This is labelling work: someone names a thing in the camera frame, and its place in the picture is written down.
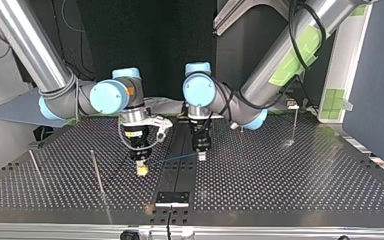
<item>yellow object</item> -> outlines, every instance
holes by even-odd
[[[137,166],[136,172],[137,172],[138,176],[145,177],[145,175],[148,174],[148,172],[149,172],[148,166],[146,166],[146,165]]]
[[[127,88],[127,94],[129,94],[130,96],[135,94],[135,88],[134,87]]]

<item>black curtain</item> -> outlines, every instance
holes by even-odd
[[[96,79],[138,67],[145,96],[183,99],[184,66],[214,64],[217,0],[77,0]]]

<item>perforated metal table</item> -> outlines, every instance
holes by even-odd
[[[173,158],[193,153],[175,123],[140,178],[116,119],[85,119],[35,152],[40,171],[27,154],[0,171],[0,223],[384,228],[384,170],[312,116],[294,128],[292,115],[270,115],[243,132],[215,120],[212,140],[204,162]],[[189,207],[157,208],[159,192],[189,192]]]

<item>gray wall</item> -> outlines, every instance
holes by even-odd
[[[343,128],[384,160],[384,1],[374,4]]]

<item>green label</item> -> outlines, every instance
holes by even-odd
[[[322,119],[339,119],[344,106],[345,90],[326,89],[325,99],[322,105]]]
[[[366,5],[361,5],[357,7],[352,13],[351,16],[356,17],[356,16],[364,16],[366,13]]]
[[[313,26],[308,26],[297,39],[299,51],[307,65],[311,65],[317,59],[317,57],[314,56],[314,53],[316,53],[320,45],[320,39],[320,30]],[[294,49],[291,49],[282,60],[279,68],[270,78],[269,83],[281,87],[294,75],[301,74],[303,71],[304,68],[299,62]]]

